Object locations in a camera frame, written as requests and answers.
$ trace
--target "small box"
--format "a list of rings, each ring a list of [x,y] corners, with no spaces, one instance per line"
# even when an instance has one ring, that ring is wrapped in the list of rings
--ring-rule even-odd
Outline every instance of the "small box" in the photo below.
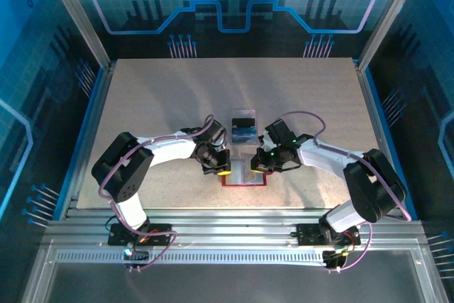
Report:
[[[232,143],[255,145],[258,143],[255,110],[232,111]]]

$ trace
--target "enclosure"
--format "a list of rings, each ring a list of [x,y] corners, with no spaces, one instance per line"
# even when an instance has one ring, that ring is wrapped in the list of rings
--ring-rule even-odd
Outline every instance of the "enclosure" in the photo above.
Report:
[[[454,0],[0,4],[2,302],[453,300]],[[124,131],[164,136],[209,114],[229,130],[236,109],[255,110],[259,132],[314,112],[324,143],[380,149],[413,221],[383,218],[370,252],[328,274],[290,233],[350,199],[342,179],[302,167],[232,187],[173,160],[150,169],[139,197],[179,236],[129,274],[124,248],[107,245],[113,213],[94,163]],[[247,163],[257,146],[229,148]],[[349,262],[367,228],[360,237]]]

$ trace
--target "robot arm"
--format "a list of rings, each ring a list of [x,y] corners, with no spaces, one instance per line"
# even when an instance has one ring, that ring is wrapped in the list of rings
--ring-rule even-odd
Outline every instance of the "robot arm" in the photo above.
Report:
[[[272,174],[305,166],[312,166],[333,173],[343,179],[350,192],[348,202],[335,207],[320,219],[322,233],[328,240],[337,233],[369,221],[375,223],[389,213],[396,203],[386,189],[367,169],[361,159],[370,163],[389,185],[398,200],[403,201],[406,191],[396,172],[382,152],[348,151],[323,143],[313,136],[296,137],[282,119],[266,127],[259,137],[261,148],[251,160],[251,170]]]
[[[104,188],[116,205],[120,218],[134,230],[149,232],[149,221],[140,203],[138,190],[150,167],[170,160],[192,158],[201,163],[204,174],[226,175],[230,172],[230,153],[224,146],[225,128],[213,120],[205,132],[193,136],[200,130],[200,127],[180,129],[173,134],[175,139],[163,141],[121,133],[93,166],[92,175],[101,184],[129,150],[146,141],[158,141],[132,154]]]

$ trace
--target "purple cable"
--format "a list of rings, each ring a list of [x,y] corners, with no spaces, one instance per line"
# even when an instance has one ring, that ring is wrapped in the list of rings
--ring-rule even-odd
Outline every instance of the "purple cable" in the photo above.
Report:
[[[378,171],[370,164],[370,162],[364,160],[363,158],[360,158],[359,156],[357,155],[354,155],[354,154],[350,154],[349,152],[345,152],[344,150],[340,150],[340,149],[337,149],[337,148],[334,148],[334,147],[331,147],[331,146],[328,146],[328,145],[321,145],[318,141],[317,141],[317,138],[320,134],[322,134],[325,129],[326,129],[326,123],[325,121],[317,114],[314,114],[314,113],[311,113],[310,111],[303,111],[303,110],[297,110],[297,111],[289,111],[288,113],[285,113],[285,114],[282,114],[281,116],[279,116],[279,118],[277,118],[278,120],[279,119],[282,119],[284,116],[287,116],[287,115],[290,115],[290,114],[306,114],[306,115],[310,115],[310,116],[313,116],[315,118],[317,118],[321,124],[322,124],[322,129],[320,131],[318,131],[315,135],[314,135],[314,143],[317,147],[319,148],[322,148],[324,150],[329,150],[331,152],[334,152],[334,153],[337,153],[337,154],[341,154],[341,155],[344,155],[344,156],[347,156],[348,158],[352,158],[352,159],[355,159],[359,162],[361,162],[365,167],[368,168],[368,170],[370,170],[373,175],[375,175],[375,177],[377,177],[377,180],[380,182],[380,184],[384,187],[384,189],[386,190],[386,192],[389,194],[389,196],[392,198],[392,200],[394,201],[394,203],[396,204],[397,207],[400,208],[400,210],[402,211],[403,215],[405,216],[404,219],[402,218],[398,218],[398,217],[394,217],[394,216],[388,216],[386,215],[386,217],[388,218],[391,218],[391,219],[396,219],[396,220],[400,220],[400,221],[411,221],[411,216],[410,214],[408,213],[408,211],[404,208],[404,206],[401,204],[401,202],[399,201],[399,199],[396,197],[396,195],[393,193],[391,187],[386,183],[386,181],[383,179],[383,177],[380,175],[380,173],[378,173]],[[366,246],[364,247],[364,251],[361,253],[360,257],[355,260],[353,263],[351,263],[350,265],[348,266],[345,266],[344,268],[341,268],[339,269],[339,271],[344,271],[344,270],[347,270],[347,269],[350,269],[352,268],[353,266],[355,266],[356,264],[358,264],[360,262],[360,260],[362,260],[362,258],[365,256],[367,250],[369,250],[369,247],[370,247],[370,244],[372,242],[372,224],[370,222],[365,222],[365,224],[368,224],[369,225],[369,229],[370,229],[370,232],[369,232],[369,240],[367,241],[367,244]]]
[[[208,128],[210,128],[210,126],[213,124],[214,122],[214,115],[213,114],[210,114],[206,117],[205,119],[205,124],[204,124],[204,127],[202,129],[200,129],[199,131],[193,133],[193,134],[188,134],[188,135],[183,135],[183,136],[178,136],[178,135],[170,135],[170,136],[160,136],[158,138],[154,138],[154,139],[151,139],[151,140],[148,140],[148,141],[145,141],[139,145],[137,145],[136,147],[132,148],[131,150],[129,150],[122,158],[120,158],[120,160],[116,163],[115,166],[112,167],[111,171],[107,174],[107,176],[104,178],[103,182],[99,185],[99,189],[98,189],[98,194],[101,198],[109,201],[109,204],[112,208],[112,211],[115,213],[116,217],[118,218],[118,220],[131,232],[135,233],[135,234],[138,234],[139,236],[164,236],[164,235],[173,235],[173,238],[172,240],[169,242],[169,244],[161,251],[161,253],[159,255],[156,256],[155,259],[153,259],[151,262],[149,262],[148,264],[140,267],[136,267],[136,268],[133,268],[133,270],[135,271],[140,271],[140,270],[143,270],[143,269],[146,269],[148,268],[149,266],[151,266],[152,264],[154,264],[156,261],[158,261],[162,255],[164,255],[164,253],[170,248],[170,246],[174,243],[175,239],[177,238],[178,236],[178,233],[176,231],[164,231],[164,232],[150,232],[150,233],[146,233],[146,232],[140,232],[140,231],[137,231],[135,230],[134,228],[132,228],[126,221],[123,220],[115,202],[113,201],[112,197],[110,195],[107,195],[107,194],[104,194],[104,188],[105,186],[107,185],[107,183],[109,182],[109,180],[113,177],[113,175],[115,174],[115,172],[122,166],[122,164],[127,160],[129,159],[132,154],[134,154],[137,150],[141,149],[142,147],[145,147],[147,145],[152,145],[153,143],[158,143],[158,142],[161,142],[161,141],[167,141],[167,140],[189,140],[195,136],[198,136],[198,135],[201,135],[203,134],[204,132],[206,132],[208,130]]]
[[[403,215],[405,215],[405,219],[400,219],[400,218],[391,217],[391,216],[387,216],[387,217],[393,218],[393,219],[397,219],[397,220],[401,220],[401,221],[411,221],[410,214],[407,212],[407,210],[404,208],[402,203],[399,201],[399,199],[393,193],[391,187],[386,183],[386,181],[383,179],[383,177],[380,175],[380,173],[378,173],[378,171],[370,164],[370,162],[364,160],[363,158],[360,158],[359,156],[357,156],[355,154],[350,154],[349,152],[346,152],[344,150],[340,150],[340,149],[337,149],[337,148],[334,148],[334,147],[331,147],[331,146],[328,146],[328,145],[321,145],[317,141],[318,136],[320,134],[322,134],[325,131],[325,129],[326,129],[326,123],[319,115],[311,113],[310,111],[302,111],[302,110],[301,111],[290,111],[288,113],[285,113],[285,114],[281,115],[278,119],[281,119],[282,117],[290,115],[290,114],[307,114],[307,115],[316,117],[321,122],[321,124],[323,125],[323,128],[314,135],[314,143],[315,143],[315,145],[317,147],[319,147],[319,148],[324,149],[324,150],[329,150],[330,152],[334,152],[334,153],[337,153],[337,154],[340,154],[340,155],[344,155],[344,156],[346,156],[348,158],[352,158],[352,159],[355,159],[355,160],[361,162],[365,167],[368,168],[368,170],[370,170],[370,172],[372,172],[373,175],[375,175],[375,177],[377,177],[377,180],[379,181],[379,183],[382,184],[382,186],[384,187],[384,189],[386,190],[388,195],[391,197],[391,199],[394,201],[396,206],[399,207],[400,210],[402,211]]]
[[[370,244],[372,242],[372,235],[373,235],[372,224],[369,221],[365,222],[365,224],[369,225],[369,240],[367,241],[367,244],[364,247],[364,250],[362,251],[361,255],[358,257],[357,260],[355,260],[350,265],[347,265],[347,266],[344,266],[343,268],[340,268],[339,271],[344,271],[344,270],[350,269],[350,268],[354,267],[355,265],[357,265],[362,260],[362,258],[365,256],[367,250],[369,250]]]

